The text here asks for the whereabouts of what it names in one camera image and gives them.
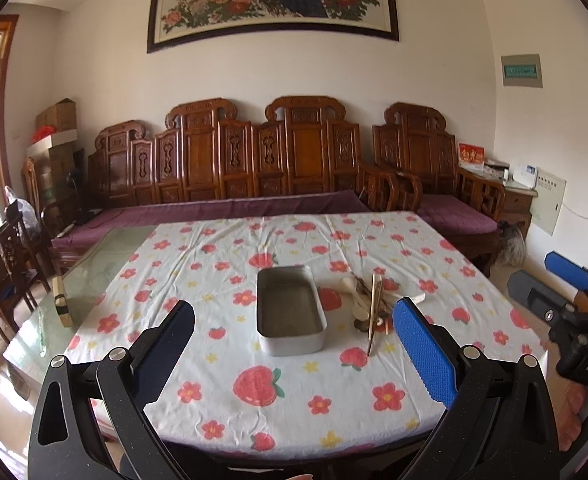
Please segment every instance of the glass tabletop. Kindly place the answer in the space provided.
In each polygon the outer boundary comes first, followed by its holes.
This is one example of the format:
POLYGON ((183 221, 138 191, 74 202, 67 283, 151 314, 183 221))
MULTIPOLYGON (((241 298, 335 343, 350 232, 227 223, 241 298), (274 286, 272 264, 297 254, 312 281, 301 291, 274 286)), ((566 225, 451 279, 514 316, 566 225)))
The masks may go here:
POLYGON ((43 298, 3 354, 28 383, 42 384, 52 358, 65 351, 96 298, 153 230, 154 226, 112 229, 64 276, 74 320, 70 328, 63 327, 58 318, 53 293, 43 298))

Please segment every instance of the white electrical box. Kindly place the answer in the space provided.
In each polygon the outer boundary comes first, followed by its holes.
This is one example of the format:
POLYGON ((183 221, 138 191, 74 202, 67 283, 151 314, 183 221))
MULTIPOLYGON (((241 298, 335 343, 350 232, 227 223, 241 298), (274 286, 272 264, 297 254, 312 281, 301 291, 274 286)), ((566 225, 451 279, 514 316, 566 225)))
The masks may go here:
POLYGON ((543 229, 548 235, 554 234, 561 204, 565 195, 567 180, 538 169, 536 191, 538 196, 532 200, 532 223, 543 229))

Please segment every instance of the seat cushion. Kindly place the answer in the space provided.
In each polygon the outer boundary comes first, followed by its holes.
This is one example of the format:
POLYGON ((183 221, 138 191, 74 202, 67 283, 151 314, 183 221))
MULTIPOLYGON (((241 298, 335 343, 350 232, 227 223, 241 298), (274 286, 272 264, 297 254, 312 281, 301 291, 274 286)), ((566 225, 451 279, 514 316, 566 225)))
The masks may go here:
POLYGON ((493 233, 498 224, 452 195, 423 195, 418 216, 442 235, 493 233))

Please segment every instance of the black picture frame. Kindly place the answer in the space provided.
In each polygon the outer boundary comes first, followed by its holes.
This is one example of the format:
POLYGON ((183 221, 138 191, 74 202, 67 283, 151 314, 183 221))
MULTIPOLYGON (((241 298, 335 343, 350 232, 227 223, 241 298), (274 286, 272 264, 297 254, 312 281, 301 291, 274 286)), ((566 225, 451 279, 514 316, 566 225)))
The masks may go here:
POLYGON ((245 25, 235 25, 232 27, 218 28, 215 30, 204 30, 203 32, 194 32, 180 38, 157 43, 154 40, 154 30, 156 28, 156 14, 158 11, 158 0, 151 0, 149 7, 148 21, 148 54, 171 48, 191 41, 206 40, 207 38, 216 38, 217 36, 228 36, 231 34, 245 34, 247 32, 259 32, 268 30, 321 30, 325 32, 344 32, 348 34, 360 34, 362 36, 372 36, 374 38, 383 38, 385 40, 400 41, 398 31, 398 14, 396 12, 396 0, 388 0, 388 13, 390 20, 390 31, 377 30, 375 28, 352 27, 350 25, 332 24, 332 23, 313 23, 313 22, 283 22, 283 23, 247 23, 245 25))

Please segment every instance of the wooden sofa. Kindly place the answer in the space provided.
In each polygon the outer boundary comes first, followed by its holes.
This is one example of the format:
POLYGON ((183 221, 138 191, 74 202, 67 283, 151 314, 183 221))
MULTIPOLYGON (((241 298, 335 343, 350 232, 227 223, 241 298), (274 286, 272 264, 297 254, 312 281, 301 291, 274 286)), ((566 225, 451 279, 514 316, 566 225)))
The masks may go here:
POLYGON ((455 137, 434 108, 394 103, 373 127, 375 163, 399 180, 397 209, 410 209, 486 275, 500 250, 505 192, 458 166, 455 137))
MULTIPOLYGON (((148 135, 137 121, 110 126, 96 137, 96 151, 88 158, 86 198, 105 210, 72 232, 100 235, 101 229, 131 225, 126 222, 132 217, 140 217, 135 224, 153 224, 212 214, 355 212, 363 210, 355 193, 371 210, 391 210, 398 202, 397 179, 360 159, 359 125, 345 116, 336 99, 288 96, 267 106, 266 122, 252 124, 237 118, 232 102, 217 98, 174 107, 165 119, 167 129, 157 135, 148 135), (345 190, 351 199, 322 198, 345 190), (251 200, 309 194, 318 194, 318 200, 251 200), (223 210, 213 208, 212 201, 226 200, 223 210)), ((91 242, 87 236, 77 245, 54 238, 77 212, 72 199, 42 210, 59 267, 71 266, 91 242)))

